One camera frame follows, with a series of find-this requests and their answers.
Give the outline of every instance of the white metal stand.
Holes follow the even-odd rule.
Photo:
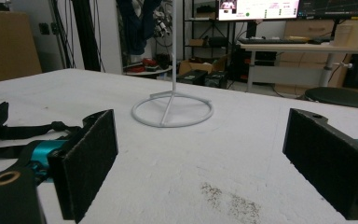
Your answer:
[[[213,114],[213,105],[211,104],[211,101],[176,91],[176,1],[172,1],[172,21],[173,21],[173,23],[172,23],[172,32],[173,32],[173,36],[172,36],[172,91],[165,91],[165,92],[151,94],[150,98],[143,100],[143,101],[139,102],[138,104],[136,104],[132,108],[132,111],[131,111],[132,116],[139,122],[149,125],[149,126],[159,127],[159,128],[176,128],[176,127],[190,126],[190,125],[201,123],[201,122],[205,121],[206,119],[210,118]],[[141,117],[138,116],[137,109],[140,105],[143,105],[147,102],[151,102],[156,99],[164,98],[164,97],[170,97],[170,100],[169,100],[167,107],[165,109],[165,113],[160,121],[151,121],[151,120],[147,120],[147,119],[142,119]],[[190,120],[190,121],[176,122],[176,123],[168,122],[167,115],[170,113],[171,106],[173,104],[173,100],[175,97],[185,97],[185,98],[192,99],[195,101],[200,101],[209,107],[209,112],[207,114],[205,114],[204,116],[201,116],[201,118],[197,118],[197,119]]]

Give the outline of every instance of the desk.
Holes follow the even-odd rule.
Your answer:
[[[248,88],[252,90],[253,82],[315,85],[326,87],[331,77],[335,55],[338,53],[357,53],[358,48],[334,47],[331,45],[290,44],[290,45],[243,45],[241,49],[252,52],[249,67]],[[327,61],[323,69],[295,68],[295,67],[267,67],[255,65],[255,53],[257,51],[278,52],[310,52],[328,53]]]
[[[81,223],[358,223],[346,221],[282,153],[291,107],[326,116],[353,138],[358,109],[177,83],[212,100],[213,116],[172,129],[131,117],[136,103],[171,87],[68,69],[0,82],[0,103],[10,103],[9,126],[81,126],[89,114],[115,110],[119,153]],[[183,115],[198,106],[173,109]],[[0,160],[0,171],[13,162]],[[74,223],[62,220],[52,183],[37,190],[48,223]]]

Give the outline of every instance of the table leg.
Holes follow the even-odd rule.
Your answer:
[[[246,92],[250,92],[252,85],[253,85],[253,79],[254,79],[254,69],[255,69],[255,51],[252,51],[251,56],[251,63],[249,64],[249,75],[248,75],[248,88],[246,89]]]
[[[333,70],[333,61],[336,54],[329,53],[327,57],[326,64],[324,66],[324,70],[322,71],[321,80],[319,82],[319,86],[326,87],[328,85],[328,81],[330,80],[330,77],[332,76],[332,70]]]

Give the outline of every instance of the circular stand base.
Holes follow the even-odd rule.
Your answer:
[[[140,107],[141,105],[144,105],[145,103],[155,103],[155,105],[156,105],[157,99],[168,98],[168,97],[170,97],[170,100],[166,104],[165,112],[164,112],[164,115],[162,116],[161,120],[159,120],[159,121],[157,121],[158,119],[150,120],[150,119],[145,119],[145,118],[141,118],[140,116],[138,116],[138,114],[137,114],[139,112],[138,107]],[[195,119],[180,121],[180,122],[168,122],[168,121],[166,121],[166,119],[170,113],[172,103],[173,103],[173,100],[175,97],[182,97],[182,98],[190,99],[191,101],[202,102],[203,105],[208,106],[209,110],[205,115],[201,115],[200,118],[195,118]],[[209,100],[205,100],[205,99],[202,99],[199,97],[194,97],[194,96],[179,93],[176,91],[166,91],[166,92],[162,92],[162,93],[152,94],[152,95],[150,95],[150,98],[139,102],[132,108],[131,114],[136,120],[138,120],[139,122],[141,122],[143,124],[149,125],[149,126],[158,127],[158,128],[177,128],[177,127],[185,127],[185,126],[190,126],[190,125],[194,125],[197,123],[201,123],[201,122],[205,121],[206,119],[210,118],[213,114],[213,105],[211,104],[211,102]]]

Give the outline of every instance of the stool seat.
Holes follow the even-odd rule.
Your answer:
[[[358,108],[358,91],[332,87],[318,87],[306,90],[304,96],[310,101]]]

